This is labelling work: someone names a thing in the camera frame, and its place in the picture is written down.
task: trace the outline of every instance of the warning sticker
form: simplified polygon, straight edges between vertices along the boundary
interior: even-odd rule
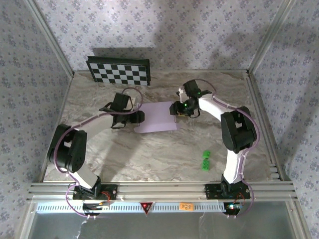
[[[193,203],[180,203],[179,209],[182,211],[194,211],[194,204]]]
[[[147,215],[152,207],[153,203],[141,203],[141,206],[145,212],[145,214]]]

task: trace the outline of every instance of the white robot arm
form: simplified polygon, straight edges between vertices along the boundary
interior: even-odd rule
[[[231,112],[232,110],[222,107],[215,101],[213,101],[213,95],[207,94],[198,99],[199,108],[203,111],[210,113],[212,116],[221,121],[221,115],[225,112]],[[227,160],[226,168],[224,171],[224,178],[229,184],[238,183],[243,178],[243,175],[240,175],[244,171],[245,162],[242,163],[242,168],[240,166],[240,160],[242,157],[243,150],[238,153],[235,153],[232,150],[227,150]]]
[[[245,160],[243,157],[244,149],[251,147],[256,140],[253,124],[237,111],[221,106],[221,103],[227,104],[221,100],[214,100],[210,91],[201,91],[194,80],[185,83],[184,91],[179,91],[179,93],[186,94],[189,99],[172,104],[169,108],[171,115],[191,116],[197,110],[199,116],[200,110],[202,110],[221,121],[223,143],[227,148],[227,162],[219,188],[223,192],[223,198],[237,196],[238,191],[244,189],[241,182],[243,179],[243,160]],[[78,124],[77,127],[60,124],[55,132],[47,158],[58,166],[58,170],[64,169],[79,184],[81,193],[85,193],[87,198],[97,198],[102,191],[102,184],[101,179],[84,164],[86,142],[99,132],[114,127],[117,123],[143,122],[143,112],[134,111],[131,112],[132,114],[127,114],[130,112],[127,109],[128,106],[133,108],[133,103],[131,102],[130,105],[129,99],[129,96],[117,93],[112,103],[108,103],[100,109],[105,113],[98,113]],[[246,107],[240,109],[250,114]],[[63,141],[57,149],[55,158],[54,151],[61,139]]]

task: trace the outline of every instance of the orange label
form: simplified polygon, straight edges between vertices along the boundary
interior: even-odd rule
[[[194,211],[194,204],[193,203],[180,203],[179,209],[182,211]]]

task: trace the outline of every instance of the black and white checkerboard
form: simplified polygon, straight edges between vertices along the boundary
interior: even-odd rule
[[[128,84],[128,85],[150,85],[150,71],[148,65],[141,64],[144,60],[125,59],[125,63],[119,58],[92,59],[89,57],[87,64],[96,82]]]

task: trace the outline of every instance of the black mounting plate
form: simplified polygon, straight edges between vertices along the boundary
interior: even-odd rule
[[[118,191],[118,185],[116,184],[101,184],[101,192],[108,192],[110,195],[110,200],[115,200],[117,196]],[[83,191],[83,188],[76,186],[74,188],[73,192],[73,200],[90,200],[92,197],[90,197],[88,194],[86,194]],[[104,194],[99,194],[95,200],[107,200],[107,196]]]
[[[239,193],[241,193],[245,197],[245,199],[250,199],[249,188],[245,184],[241,185],[240,190],[234,190],[232,192],[227,192],[227,194],[224,194],[221,189],[220,183],[209,183],[209,184],[205,184],[205,193],[206,193],[206,199],[208,200],[213,200],[213,199],[236,200]]]

